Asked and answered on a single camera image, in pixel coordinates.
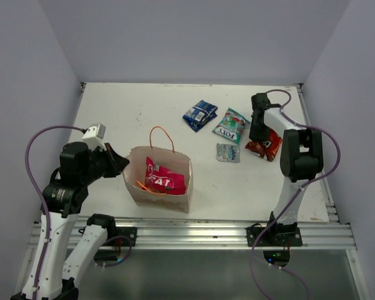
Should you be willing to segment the orange Doritos chip bag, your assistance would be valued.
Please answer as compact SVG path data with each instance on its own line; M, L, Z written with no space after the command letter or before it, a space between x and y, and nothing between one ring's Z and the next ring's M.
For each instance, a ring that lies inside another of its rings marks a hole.
M262 142L249 141L245 145L245 149L261 159L272 162L276 158L282 141L283 139L273 129L270 129L267 140Z

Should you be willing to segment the pink snack bag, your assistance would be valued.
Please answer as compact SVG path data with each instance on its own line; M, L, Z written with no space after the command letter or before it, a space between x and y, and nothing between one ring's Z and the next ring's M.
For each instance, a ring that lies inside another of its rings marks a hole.
M143 189L156 194L179 196L186 192L186 184L182 174L172 172L147 157Z

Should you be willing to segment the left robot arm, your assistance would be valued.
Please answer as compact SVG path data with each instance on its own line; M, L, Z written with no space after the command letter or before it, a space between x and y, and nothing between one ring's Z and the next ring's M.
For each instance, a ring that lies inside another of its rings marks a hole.
M40 237L31 272L13 299L77 299L81 279L98 249L119 237L112 216L93 214L81 240L67 253L89 185L100 178L117 177L129 160L108 143L89 149L84 142L66 144L59 160L60 166L42 192Z

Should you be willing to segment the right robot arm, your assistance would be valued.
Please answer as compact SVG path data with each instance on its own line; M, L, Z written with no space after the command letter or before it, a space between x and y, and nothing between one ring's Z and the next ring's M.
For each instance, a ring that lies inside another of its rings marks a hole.
M253 95L251 104L252 121L246 147L260 158L266 158L275 142L271 136L275 134L281 140L279 165L284 181L266 227L258 224L247 227L247 244L250 247L302 246L298 212L307 186L324 167L322 133L289 121L283 115L283 107L271 103L265 92Z

